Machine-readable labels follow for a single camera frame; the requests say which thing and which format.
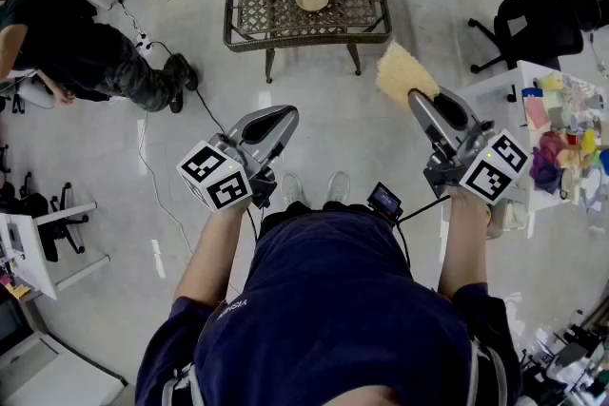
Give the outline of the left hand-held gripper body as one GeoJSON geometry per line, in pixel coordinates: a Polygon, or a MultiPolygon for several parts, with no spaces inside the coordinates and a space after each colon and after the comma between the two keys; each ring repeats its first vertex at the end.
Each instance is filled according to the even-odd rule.
{"type": "Polygon", "coordinates": [[[270,168],[277,144],[277,128],[218,133],[194,146],[176,169],[189,191],[212,211],[246,199],[259,208],[267,207],[277,188],[270,168]]]}

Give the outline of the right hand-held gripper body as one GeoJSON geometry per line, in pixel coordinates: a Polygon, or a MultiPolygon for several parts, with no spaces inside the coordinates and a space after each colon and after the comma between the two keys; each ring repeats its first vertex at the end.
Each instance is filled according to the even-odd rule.
{"type": "Polygon", "coordinates": [[[432,144],[423,176],[434,195],[441,197],[450,186],[461,186],[496,204],[522,175],[529,154],[507,130],[497,133],[492,121],[472,116],[458,130],[445,119],[422,125],[432,144]]]}

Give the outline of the yellow sponge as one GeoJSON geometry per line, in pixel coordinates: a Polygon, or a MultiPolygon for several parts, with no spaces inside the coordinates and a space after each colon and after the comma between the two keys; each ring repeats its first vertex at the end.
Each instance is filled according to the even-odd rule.
{"type": "Polygon", "coordinates": [[[418,91],[434,100],[440,86],[403,46],[391,41],[377,64],[377,88],[399,107],[409,110],[408,95],[418,91]]]}

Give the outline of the person's left forearm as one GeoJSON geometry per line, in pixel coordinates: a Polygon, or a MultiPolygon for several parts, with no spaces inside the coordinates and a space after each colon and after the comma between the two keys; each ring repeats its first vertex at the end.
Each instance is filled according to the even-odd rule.
{"type": "Polygon", "coordinates": [[[178,282],[175,300],[187,298],[215,308],[226,297],[241,224],[250,204],[247,198],[209,216],[178,282]]]}

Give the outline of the person's right forearm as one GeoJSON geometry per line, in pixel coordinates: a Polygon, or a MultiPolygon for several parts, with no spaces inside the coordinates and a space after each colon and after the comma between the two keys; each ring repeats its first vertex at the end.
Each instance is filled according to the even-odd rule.
{"type": "Polygon", "coordinates": [[[451,300],[463,287],[487,282],[487,206],[459,186],[448,193],[451,208],[438,292],[451,300]]]}

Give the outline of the person's left white shoe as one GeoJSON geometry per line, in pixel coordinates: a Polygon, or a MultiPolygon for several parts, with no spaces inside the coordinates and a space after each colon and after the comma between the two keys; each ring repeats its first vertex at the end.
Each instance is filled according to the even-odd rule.
{"type": "Polygon", "coordinates": [[[284,174],[281,182],[281,194],[286,207],[290,207],[294,203],[305,204],[302,184],[294,173],[284,174]]]}

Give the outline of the person's white shoe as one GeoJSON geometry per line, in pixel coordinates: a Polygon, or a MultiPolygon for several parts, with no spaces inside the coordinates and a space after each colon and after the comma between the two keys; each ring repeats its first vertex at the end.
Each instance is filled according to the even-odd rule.
{"type": "Polygon", "coordinates": [[[350,193],[350,179],[343,171],[335,172],[329,180],[326,201],[345,204],[350,193]]]}
{"type": "Polygon", "coordinates": [[[281,194],[286,207],[290,207],[294,203],[305,204],[302,184],[294,173],[284,174],[281,182],[281,194]]]}

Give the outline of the person's right white shoe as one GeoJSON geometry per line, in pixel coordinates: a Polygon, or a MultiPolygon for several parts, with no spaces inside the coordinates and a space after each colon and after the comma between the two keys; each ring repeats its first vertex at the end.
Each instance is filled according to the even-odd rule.
{"type": "Polygon", "coordinates": [[[335,172],[329,180],[326,201],[345,204],[350,193],[350,179],[343,171],[335,172]]]}

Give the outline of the pile of colourful items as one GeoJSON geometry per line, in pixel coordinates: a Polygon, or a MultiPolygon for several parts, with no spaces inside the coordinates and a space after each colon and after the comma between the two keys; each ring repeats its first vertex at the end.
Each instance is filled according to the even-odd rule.
{"type": "Polygon", "coordinates": [[[521,100],[533,163],[523,181],[530,214],[609,201],[609,90],[551,71],[525,82],[521,100]]]}

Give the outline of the person's black trousers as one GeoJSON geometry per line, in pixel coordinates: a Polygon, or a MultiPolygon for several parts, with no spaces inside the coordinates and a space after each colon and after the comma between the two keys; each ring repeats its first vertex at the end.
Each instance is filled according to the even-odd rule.
{"type": "Polygon", "coordinates": [[[345,203],[341,203],[341,202],[337,202],[337,201],[325,202],[324,205],[320,209],[311,209],[306,204],[304,204],[300,201],[296,201],[296,202],[290,204],[286,208],[285,213],[292,215],[292,216],[298,216],[298,215],[304,215],[307,213],[320,212],[320,211],[323,211],[323,212],[349,211],[349,212],[360,212],[360,213],[364,213],[366,215],[374,214],[374,211],[365,205],[358,204],[358,203],[357,204],[345,204],[345,203]]]}

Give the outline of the black office chair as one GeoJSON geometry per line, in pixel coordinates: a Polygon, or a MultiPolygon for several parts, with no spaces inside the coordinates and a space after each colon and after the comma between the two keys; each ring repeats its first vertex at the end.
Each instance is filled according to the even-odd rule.
{"type": "Polygon", "coordinates": [[[492,29],[476,19],[468,20],[468,26],[479,29],[500,53],[470,70],[477,74],[500,62],[513,69],[519,61],[558,69],[561,56],[582,52],[583,34],[600,21],[598,0],[504,0],[492,29]]]}

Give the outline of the black chair base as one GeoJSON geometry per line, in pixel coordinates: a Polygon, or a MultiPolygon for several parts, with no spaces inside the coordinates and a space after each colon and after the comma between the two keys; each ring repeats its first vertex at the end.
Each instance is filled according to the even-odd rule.
{"type": "MultiPolygon", "coordinates": [[[[52,196],[49,204],[53,212],[65,210],[67,208],[67,195],[71,191],[71,183],[65,183],[62,191],[61,198],[52,196]]],[[[86,248],[83,244],[77,244],[69,232],[70,225],[81,225],[88,222],[88,215],[84,213],[80,218],[62,218],[58,221],[54,221],[51,224],[52,238],[56,240],[67,240],[72,250],[76,254],[84,254],[86,248]]]]}

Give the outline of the person's navy shirt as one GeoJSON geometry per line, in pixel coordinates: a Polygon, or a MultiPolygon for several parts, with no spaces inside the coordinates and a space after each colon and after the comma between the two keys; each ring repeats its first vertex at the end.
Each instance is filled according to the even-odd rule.
{"type": "Polygon", "coordinates": [[[313,212],[258,242],[243,293],[179,298],[138,373],[136,406],[322,406],[384,386],[402,406],[516,406],[505,305],[483,282],[451,298],[415,282],[389,225],[313,212]]]}

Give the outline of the white desk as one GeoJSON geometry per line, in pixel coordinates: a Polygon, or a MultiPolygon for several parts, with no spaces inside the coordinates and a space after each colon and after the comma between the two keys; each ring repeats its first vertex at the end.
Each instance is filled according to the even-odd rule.
{"type": "Polygon", "coordinates": [[[35,291],[57,300],[59,291],[72,286],[109,263],[109,255],[104,255],[71,275],[60,280],[54,280],[49,273],[49,262],[45,257],[39,235],[41,225],[85,214],[96,208],[97,202],[91,202],[37,218],[28,215],[0,213],[0,245],[13,274],[35,291]]]}

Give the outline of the cluttered equipment bench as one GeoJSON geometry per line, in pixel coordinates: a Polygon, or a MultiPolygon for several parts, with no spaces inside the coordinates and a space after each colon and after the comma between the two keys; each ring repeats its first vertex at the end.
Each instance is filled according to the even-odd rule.
{"type": "Polygon", "coordinates": [[[576,310],[561,332],[539,333],[520,366],[516,406],[609,406],[609,295],[588,316],[576,310]]]}

